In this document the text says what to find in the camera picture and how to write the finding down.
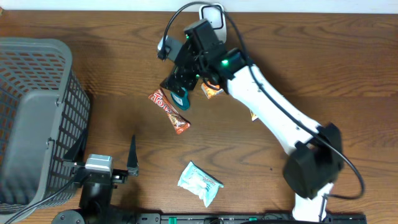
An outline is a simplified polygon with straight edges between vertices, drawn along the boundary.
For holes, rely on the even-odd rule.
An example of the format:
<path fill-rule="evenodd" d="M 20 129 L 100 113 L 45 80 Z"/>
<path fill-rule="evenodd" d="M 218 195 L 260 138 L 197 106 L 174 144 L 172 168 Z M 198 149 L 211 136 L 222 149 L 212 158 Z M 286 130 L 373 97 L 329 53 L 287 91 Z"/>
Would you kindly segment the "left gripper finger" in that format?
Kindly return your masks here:
<path fill-rule="evenodd" d="M 138 171 L 139 164 L 137 161 L 137 154 L 136 154 L 136 137 L 135 135 L 132 136 L 131 145 L 129 149 L 129 155 L 127 159 L 127 170 L 128 171 Z"/>
<path fill-rule="evenodd" d="M 76 142 L 72 145 L 72 147 L 65 153 L 63 156 L 63 161 L 66 162 L 83 162 L 86 142 L 88 138 L 88 129 L 85 128 Z"/>

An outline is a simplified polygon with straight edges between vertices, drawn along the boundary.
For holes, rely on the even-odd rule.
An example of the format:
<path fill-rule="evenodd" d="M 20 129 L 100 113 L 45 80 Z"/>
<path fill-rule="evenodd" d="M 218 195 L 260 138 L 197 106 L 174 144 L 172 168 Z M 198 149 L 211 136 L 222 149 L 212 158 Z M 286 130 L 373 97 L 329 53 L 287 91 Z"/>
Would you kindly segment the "orange tissue pack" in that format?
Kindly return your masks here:
<path fill-rule="evenodd" d="M 219 85 L 211 85 L 210 82 L 207 83 L 202 83 L 201 84 L 201 89 L 203 90 L 205 96 L 210 99 L 216 95 L 219 95 L 220 93 L 224 92 L 222 88 L 220 88 Z"/>

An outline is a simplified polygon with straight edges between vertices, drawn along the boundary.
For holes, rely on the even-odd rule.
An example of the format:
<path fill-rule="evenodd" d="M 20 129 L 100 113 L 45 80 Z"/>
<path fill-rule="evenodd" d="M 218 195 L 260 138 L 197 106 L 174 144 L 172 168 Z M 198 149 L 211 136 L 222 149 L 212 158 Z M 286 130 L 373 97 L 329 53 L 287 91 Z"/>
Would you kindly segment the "blue mouthwash bottle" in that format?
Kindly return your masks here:
<path fill-rule="evenodd" d="M 173 102 L 181 109 L 188 110 L 190 107 L 190 102 L 188 99 L 188 91 L 185 88 L 182 88 L 183 96 L 178 96 L 174 92 L 170 92 Z"/>

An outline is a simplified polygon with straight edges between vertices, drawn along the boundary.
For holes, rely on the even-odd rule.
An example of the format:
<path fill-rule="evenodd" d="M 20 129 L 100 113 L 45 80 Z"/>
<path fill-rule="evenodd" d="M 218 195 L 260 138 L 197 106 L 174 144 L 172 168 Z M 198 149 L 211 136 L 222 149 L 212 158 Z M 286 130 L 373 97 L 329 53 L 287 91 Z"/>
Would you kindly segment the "red chocolate bar wrapper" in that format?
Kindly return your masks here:
<path fill-rule="evenodd" d="M 172 106 L 161 88 L 150 94 L 149 99 L 166 112 L 177 134 L 183 133 L 191 126 L 191 124 Z"/>

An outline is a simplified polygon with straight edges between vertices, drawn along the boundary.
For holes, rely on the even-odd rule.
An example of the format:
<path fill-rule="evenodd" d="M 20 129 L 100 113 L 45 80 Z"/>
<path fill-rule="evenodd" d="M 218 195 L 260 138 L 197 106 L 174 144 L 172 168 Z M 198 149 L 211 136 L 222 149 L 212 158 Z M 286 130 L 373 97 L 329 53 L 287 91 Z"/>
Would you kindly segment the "light blue tissue packet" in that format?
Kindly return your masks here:
<path fill-rule="evenodd" d="M 197 167 L 192 161 L 183 170 L 178 184 L 203 200 L 204 206 L 209 207 L 220 188 L 224 185 Z"/>

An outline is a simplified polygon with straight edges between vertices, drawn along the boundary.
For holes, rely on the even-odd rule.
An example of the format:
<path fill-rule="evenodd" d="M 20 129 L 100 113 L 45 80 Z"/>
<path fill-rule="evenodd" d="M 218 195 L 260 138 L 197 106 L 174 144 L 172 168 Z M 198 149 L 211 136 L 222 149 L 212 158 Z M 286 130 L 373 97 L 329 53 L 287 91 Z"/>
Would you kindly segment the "yellow snack bag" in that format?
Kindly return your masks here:
<path fill-rule="evenodd" d="M 251 114 L 251 120 L 252 121 L 255 121 L 255 120 L 258 119 L 258 116 L 252 110 L 250 111 L 250 114 Z"/>

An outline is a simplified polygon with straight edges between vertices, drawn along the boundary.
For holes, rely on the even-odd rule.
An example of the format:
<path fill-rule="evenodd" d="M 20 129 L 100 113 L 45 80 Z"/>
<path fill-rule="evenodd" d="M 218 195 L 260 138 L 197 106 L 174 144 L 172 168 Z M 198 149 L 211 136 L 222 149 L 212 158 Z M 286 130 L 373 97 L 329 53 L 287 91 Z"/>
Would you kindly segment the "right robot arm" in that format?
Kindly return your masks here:
<path fill-rule="evenodd" d="M 257 115 L 288 155 L 283 176 L 295 192 L 293 218 L 323 221 L 330 192 L 343 168 L 340 130 L 332 123 L 322 126 L 295 108 L 240 49 L 227 51 L 219 40 L 181 43 L 166 37 L 157 50 L 159 58 L 173 61 L 177 69 L 170 90 L 183 91 L 188 80 L 201 76 Z"/>

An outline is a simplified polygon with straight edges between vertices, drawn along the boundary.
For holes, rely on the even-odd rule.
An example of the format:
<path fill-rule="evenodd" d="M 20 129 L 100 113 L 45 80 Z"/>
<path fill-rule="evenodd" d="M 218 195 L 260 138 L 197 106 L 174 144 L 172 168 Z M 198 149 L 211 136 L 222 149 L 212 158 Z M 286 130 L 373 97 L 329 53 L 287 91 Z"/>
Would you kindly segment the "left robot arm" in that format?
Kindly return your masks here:
<path fill-rule="evenodd" d="M 136 138 L 131 138 L 126 169 L 115 169 L 111 156 L 90 154 L 83 161 L 88 130 L 84 129 L 80 137 L 63 156 L 63 162 L 76 169 L 72 186 L 81 188 L 77 209 L 60 212 L 52 222 L 55 224 L 102 224 L 135 223 L 137 215 L 111 205 L 113 190 L 125 183 L 129 176 L 139 175 L 136 154 Z"/>

